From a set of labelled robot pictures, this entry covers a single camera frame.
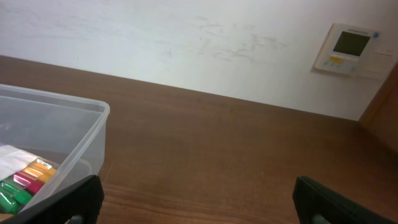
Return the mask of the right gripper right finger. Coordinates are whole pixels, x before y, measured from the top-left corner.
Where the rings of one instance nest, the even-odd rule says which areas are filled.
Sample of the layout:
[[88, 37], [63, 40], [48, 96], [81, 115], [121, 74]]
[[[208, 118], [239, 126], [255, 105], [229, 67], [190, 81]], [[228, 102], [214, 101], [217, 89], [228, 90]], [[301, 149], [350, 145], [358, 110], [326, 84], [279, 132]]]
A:
[[304, 175], [292, 197], [300, 224], [396, 224]]

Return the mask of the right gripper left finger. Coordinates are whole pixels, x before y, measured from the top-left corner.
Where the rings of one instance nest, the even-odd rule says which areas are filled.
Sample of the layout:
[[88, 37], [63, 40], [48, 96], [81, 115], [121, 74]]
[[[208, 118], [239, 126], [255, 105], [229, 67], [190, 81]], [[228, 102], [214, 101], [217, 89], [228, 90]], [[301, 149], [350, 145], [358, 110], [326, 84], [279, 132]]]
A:
[[2, 221], [3, 224], [95, 224], [104, 200], [100, 178], [89, 175], [45, 200]]

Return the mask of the screwdriver set clear case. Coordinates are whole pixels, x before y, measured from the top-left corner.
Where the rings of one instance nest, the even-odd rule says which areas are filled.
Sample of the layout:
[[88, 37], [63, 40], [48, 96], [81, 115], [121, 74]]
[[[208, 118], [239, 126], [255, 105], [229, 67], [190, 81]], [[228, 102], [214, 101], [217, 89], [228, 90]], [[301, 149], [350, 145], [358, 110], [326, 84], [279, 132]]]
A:
[[19, 213], [56, 173], [59, 165], [1, 144], [1, 213]]

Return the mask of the clear plastic container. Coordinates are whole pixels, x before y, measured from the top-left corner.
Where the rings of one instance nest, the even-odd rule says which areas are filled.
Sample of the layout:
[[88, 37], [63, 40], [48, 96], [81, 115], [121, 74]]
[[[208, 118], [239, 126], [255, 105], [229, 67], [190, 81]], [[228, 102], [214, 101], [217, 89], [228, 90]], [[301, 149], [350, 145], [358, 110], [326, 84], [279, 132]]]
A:
[[109, 112], [103, 101], [1, 85], [1, 145], [58, 164], [54, 176], [25, 209], [98, 174], [104, 162]]

